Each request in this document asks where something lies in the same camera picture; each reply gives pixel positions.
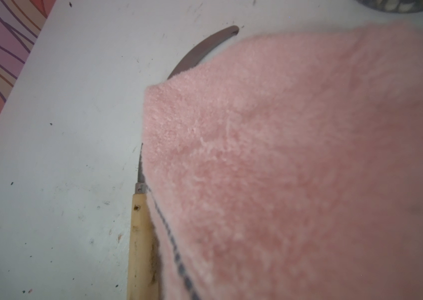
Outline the wooden handle sickle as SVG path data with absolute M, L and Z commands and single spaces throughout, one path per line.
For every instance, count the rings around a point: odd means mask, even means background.
M 175 66 L 168 78 L 194 68 L 217 46 L 238 35 L 236 25 L 226 27 L 194 46 Z M 139 157 L 138 176 L 132 198 L 130 246 L 128 255 L 128 300 L 160 299 L 159 243 L 147 204 L 147 184 Z

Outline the pink terry rag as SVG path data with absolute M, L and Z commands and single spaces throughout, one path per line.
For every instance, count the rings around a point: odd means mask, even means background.
M 423 30 L 244 39 L 145 92 L 166 300 L 423 300 Z

